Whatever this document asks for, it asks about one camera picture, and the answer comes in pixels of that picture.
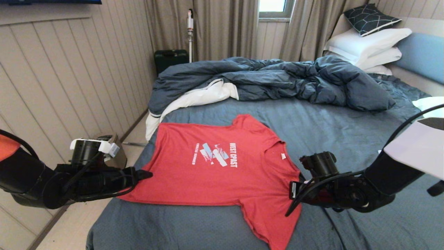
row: white device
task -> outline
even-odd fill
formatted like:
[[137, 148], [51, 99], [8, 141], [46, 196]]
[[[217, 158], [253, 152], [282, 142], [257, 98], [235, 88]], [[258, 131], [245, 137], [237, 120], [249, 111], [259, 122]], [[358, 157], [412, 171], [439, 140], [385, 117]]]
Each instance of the white device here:
[[444, 180], [444, 118], [416, 120], [384, 152], [395, 161]]
[[74, 150], [75, 143], [77, 141], [97, 141], [100, 142], [99, 151], [105, 154], [110, 155], [112, 158], [114, 158], [117, 155], [117, 152], [120, 150], [120, 147], [117, 146], [115, 143], [109, 143], [107, 141], [100, 141], [100, 140], [87, 140], [87, 139], [75, 139], [71, 142], [71, 145], [69, 146], [69, 149]]

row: patterned pillow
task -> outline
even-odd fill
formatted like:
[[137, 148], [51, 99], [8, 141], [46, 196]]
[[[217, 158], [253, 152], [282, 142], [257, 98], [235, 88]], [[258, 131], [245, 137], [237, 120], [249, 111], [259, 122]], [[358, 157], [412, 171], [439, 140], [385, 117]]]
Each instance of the patterned pillow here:
[[344, 12], [350, 24], [357, 30], [360, 36], [390, 28], [401, 21], [393, 16], [388, 16], [380, 12], [375, 4], [366, 4]]

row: t-shirt sleeve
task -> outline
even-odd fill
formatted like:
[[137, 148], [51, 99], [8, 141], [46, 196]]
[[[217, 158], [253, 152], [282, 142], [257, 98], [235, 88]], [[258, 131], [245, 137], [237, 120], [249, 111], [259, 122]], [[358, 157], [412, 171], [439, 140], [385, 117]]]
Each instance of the t-shirt sleeve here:
[[285, 217], [291, 204], [288, 197], [259, 197], [240, 200], [244, 218], [253, 233], [268, 243], [271, 250], [285, 250], [290, 242], [301, 205]]
[[270, 133], [271, 129], [256, 120], [250, 114], [238, 115], [236, 119], [233, 120], [233, 126], [236, 126], [240, 129], [245, 129], [251, 132], [267, 132]]

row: curtain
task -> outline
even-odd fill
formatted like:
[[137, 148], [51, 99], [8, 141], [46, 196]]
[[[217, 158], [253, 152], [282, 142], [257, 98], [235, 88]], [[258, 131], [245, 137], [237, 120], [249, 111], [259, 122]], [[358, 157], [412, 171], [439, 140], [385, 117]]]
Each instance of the curtain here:
[[146, 0], [153, 51], [188, 50], [187, 18], [193, 0]]
[[280, 58], [309, 61], [322, 56], [339, 16], [368, 0], [296, 0]]
[[193, 9], [193, 61], [256, 56], [259, 0], [146, 0], [146, 8], [154, 51], [188, 51]]

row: blue headboard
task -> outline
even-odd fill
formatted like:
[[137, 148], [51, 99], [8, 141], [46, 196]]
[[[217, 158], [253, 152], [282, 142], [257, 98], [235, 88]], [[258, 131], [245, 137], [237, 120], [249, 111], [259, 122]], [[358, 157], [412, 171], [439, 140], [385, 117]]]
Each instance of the blue headboard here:
[[412, 33], [398, 48], [402, 57], [392, 64], [444, 85], [444, 37]]

